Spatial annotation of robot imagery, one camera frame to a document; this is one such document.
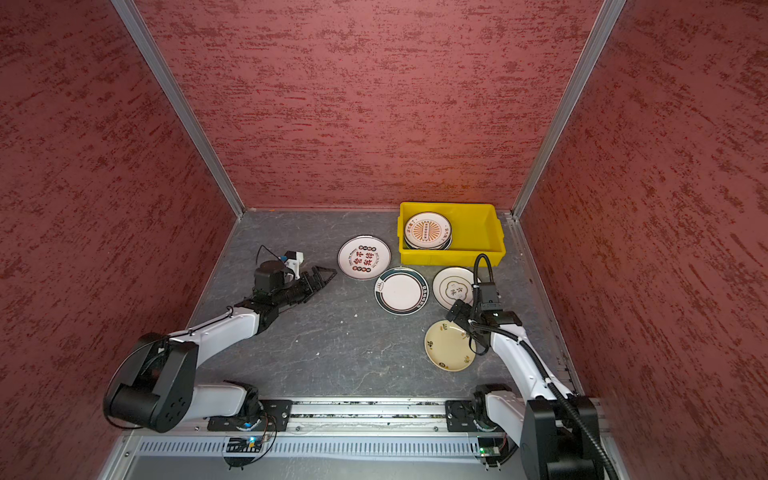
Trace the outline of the white plate flower outline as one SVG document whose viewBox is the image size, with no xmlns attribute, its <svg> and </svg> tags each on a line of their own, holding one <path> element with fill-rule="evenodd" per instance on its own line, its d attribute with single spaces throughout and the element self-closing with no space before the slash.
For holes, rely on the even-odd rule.
<svg viewBox="0 0 768 480">
<path fill-rule="evenodd" d="M 464 267 L 447 267 L 433 279 L 433 293 L 437 302 L 450 310 L 457 300 L 473 304 L 473 273 Z"/>
</svg>

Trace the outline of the cream plate small flowers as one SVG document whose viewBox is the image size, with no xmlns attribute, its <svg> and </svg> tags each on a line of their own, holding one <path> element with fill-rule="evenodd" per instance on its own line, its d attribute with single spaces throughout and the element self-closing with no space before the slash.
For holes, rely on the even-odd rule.
<svg viewBox="0 0 768 480">
<path fill-rule="evenodd" d="M 439 369 L 460 372 L 475 360 L 474 340 L 459 326 L 448 321 L 433 323 L 425 333 L 428 359 Z"/>
</svg>

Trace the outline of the orange sunburst plate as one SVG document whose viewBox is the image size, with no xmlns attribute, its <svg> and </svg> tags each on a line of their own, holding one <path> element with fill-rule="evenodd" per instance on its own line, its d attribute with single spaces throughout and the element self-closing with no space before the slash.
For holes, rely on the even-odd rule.
<svg viewBox="0 0 768 480">
<path fill-rule="evenodd" d="M 412 216 L 404 226 L 404 238 L 419 245 L 439 245 L 452 237 L 450 221 L 435 212 L 423 212 Z"/>
</svg>

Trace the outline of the green red rim plate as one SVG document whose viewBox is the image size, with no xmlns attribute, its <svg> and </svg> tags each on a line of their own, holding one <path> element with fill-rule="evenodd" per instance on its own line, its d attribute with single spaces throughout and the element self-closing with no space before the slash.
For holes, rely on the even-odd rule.
<svg viewBox="0 0 768 480">
<path fill-rule="evenodd" d="M 413 242 L 410 242 L 408 238 L 404 239 L 404 244 L 408 249 L 412 250 L 447 250 L 451 247 L 453 243 L 453 238 L 449 237 L 445 242 L 442 242 L 439 245 L 419 245 Z"/>
</svg>

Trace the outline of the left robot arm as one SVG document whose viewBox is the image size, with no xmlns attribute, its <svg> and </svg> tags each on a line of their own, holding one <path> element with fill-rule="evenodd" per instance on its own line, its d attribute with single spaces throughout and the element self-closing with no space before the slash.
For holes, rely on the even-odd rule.
<svg viewBox="0 0 768 480">
<path fill-rule="evenodd" d="M 250 296 L 186 330 L 143 335 L 119 365 L 102 400 L 104 419 L 121 430 L 173 430 L 184 421 L 222 418 L 235 429 L 269 419 L 256 387 L 235 380 L 203 385 L 198 369 L 224 350 L 264 333 L 281 312 L 308 302 L 337 275 L 333 268 L 285 258 L 262 263 Z"/>
</svg>

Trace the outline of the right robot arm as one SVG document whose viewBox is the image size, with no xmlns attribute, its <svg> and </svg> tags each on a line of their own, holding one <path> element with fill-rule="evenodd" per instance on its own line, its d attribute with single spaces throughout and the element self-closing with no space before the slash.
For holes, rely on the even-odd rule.
<svg viewBox="0 0 768 480">
<path fill-rule="evenodd" d="M 506 433 L 528 479 L 617 479 L 603 447 L 598 410 L 566 387 L 529 342 L 522 321 L 502 309 L 493 282 L 474 281 L 471 304 L 457 300 L 446 318 L 502 360 L 515 383 L 476 389 L 476 420 Z"/>
</svg>

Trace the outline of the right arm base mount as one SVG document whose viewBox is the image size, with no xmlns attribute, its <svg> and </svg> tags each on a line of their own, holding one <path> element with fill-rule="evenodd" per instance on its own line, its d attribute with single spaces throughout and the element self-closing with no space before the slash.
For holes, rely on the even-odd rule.
<svg viewBox="0 0 768 480">
<path fill-rule="evenodd" d="M 497 426 L 481 422 L 471 400 L 446 400 L 445 418 L 447 430 L 451 433 L 497 432 Z"/>
</svg>

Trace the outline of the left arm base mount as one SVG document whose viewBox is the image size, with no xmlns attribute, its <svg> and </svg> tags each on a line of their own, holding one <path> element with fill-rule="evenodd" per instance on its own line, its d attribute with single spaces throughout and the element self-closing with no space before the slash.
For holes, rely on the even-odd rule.
<svg viewBox="0 0 768 480">
<path fill-rule="evenodd" d="M 262 399 L 260 410 L 253 417 L 253 422 L 245 422 L 235 417 L 211 417 L 207 430 L 210 432 L 264 433 L 284 432 L 291 415 L 294 402 L 288 399 Z"/>
</svg>

